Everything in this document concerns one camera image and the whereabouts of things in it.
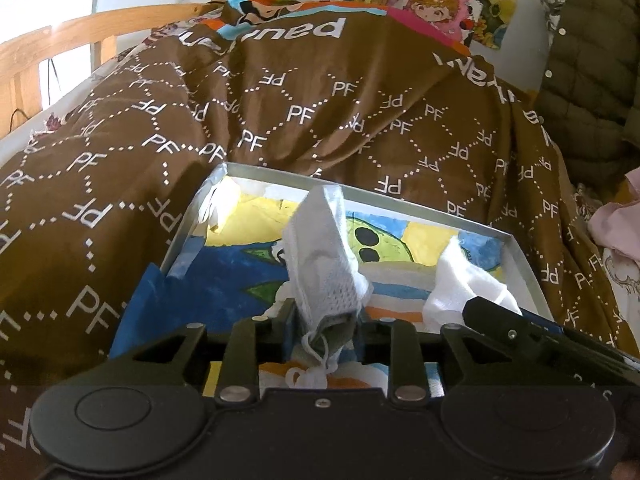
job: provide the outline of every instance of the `cartoon character with orange hair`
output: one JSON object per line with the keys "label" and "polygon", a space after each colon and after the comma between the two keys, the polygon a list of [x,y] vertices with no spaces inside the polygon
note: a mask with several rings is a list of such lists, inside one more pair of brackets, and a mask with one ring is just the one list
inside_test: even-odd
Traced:
{"label": "cartoon character with orange hair", "polygon": [[449,22],[458,14],[460,0],[409,0],[408,7],[425,22]]}

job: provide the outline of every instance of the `wooden headboard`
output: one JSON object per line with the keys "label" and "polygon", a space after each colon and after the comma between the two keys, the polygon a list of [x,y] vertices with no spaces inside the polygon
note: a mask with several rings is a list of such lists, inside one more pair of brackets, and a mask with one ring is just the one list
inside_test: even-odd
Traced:
{"label": "wooden headboard", "polygon": [[[42,111],[40,62],[93,44],[94,70],[116,55],[118,36],[188,20],[209,10],[207,7],[209,4],[175,4],[109,10],[0,43],[0,139],[9,133],[11,116],[17,108],[29,117]],[[15,114],[13,129],[24,122],[22,114]]]}

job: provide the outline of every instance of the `patterned blanket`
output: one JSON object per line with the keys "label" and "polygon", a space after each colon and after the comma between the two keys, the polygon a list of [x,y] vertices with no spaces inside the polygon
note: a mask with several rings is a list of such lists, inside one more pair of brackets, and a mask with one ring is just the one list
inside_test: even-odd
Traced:
{"label": "patterned blanket", "polygon": [[224,160],[511,232],[557,321],[638,354],[536,113],[481,57],[401,13],[228,0],[136,48],[0,168],[0,478],[41,471],[34,399],[105,358],[146,266]]}

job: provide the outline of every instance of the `dark green puffer jacket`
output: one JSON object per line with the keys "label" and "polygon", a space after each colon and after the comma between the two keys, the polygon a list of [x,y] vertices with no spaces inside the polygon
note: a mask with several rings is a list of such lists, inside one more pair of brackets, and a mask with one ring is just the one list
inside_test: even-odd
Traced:
{"label": "dark green puffer jacket", "polygon": [[640,166],[639,66],[640,0],[566,0],[535,109],[574,184]]}

